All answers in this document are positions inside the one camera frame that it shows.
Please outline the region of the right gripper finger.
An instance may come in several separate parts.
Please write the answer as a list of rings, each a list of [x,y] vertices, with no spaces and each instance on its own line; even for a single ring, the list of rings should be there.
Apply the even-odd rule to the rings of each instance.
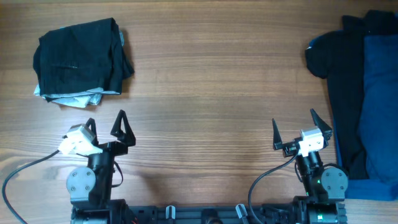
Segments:
[[[319,115],[313,108],[310,110],[310,112],[315,126],[317,126],[320,129],[324,139],[330,140],[330,138],[333,135],[332,128],[326,122],[324,122],[324,120],[322,120],[321,117],[319,117]]]
[[[283,143],[275,119],[272,119],[272,127],[273,127],[273,149],[280,150],[282,149]]]

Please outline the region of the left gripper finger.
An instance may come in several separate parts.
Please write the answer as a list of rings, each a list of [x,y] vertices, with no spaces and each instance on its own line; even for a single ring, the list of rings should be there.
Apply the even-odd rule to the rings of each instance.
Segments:
[[[136,137],[129,125],[127,115],[124,110],[119,111],[111,130],[111,135],[116,137],[118,141],[124,143],[126,146],[136,145]]]
[[[91,141],[91,143],[94,146],[97,146],[99,144],[98,142],[98,137],[97,137],[97,132],[96,132],[96,123],[93,118],[89,118],[88,121],[86,122],[85,126],[93,133],[94,138]]]

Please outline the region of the black shorts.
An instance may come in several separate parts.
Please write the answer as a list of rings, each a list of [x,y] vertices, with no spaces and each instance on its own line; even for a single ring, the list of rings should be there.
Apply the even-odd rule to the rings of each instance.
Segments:
[[[113,18],[61,27],[39,38],[33,57],[34,95],[51,102],[73,93],[119,95],[134,73]]]

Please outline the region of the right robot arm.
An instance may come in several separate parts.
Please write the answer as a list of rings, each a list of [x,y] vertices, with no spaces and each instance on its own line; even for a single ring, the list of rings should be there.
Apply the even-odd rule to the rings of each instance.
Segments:
[[[295,196],[287,204],[263,205],[267,223],[344,224],[346,216],[345,192],[348,173],[337,164],[324,164],[319,151],[328,146],[332,128],[311,109],[314,127],[300,130],[300,136],[283,142],[275,121],[273,147],[284,157],[295,160],[296,175],[303,183],[306,195]]]

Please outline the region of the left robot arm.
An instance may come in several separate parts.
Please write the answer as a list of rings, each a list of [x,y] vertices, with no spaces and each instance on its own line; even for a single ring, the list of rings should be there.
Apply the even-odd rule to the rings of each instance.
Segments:
[[[111,199],[113,174],[121,171],[115,157],[128,153],[136,145],[136,137],[128,123],[126,112],[120,110],[111,130],[117,140],[100,144],[95,120],[72,126],[59,150],[73,152],[88,159],[87,166],[78,167],[67,178],[67,190],[73,205],[72,223],[138,223],[124,199]]]

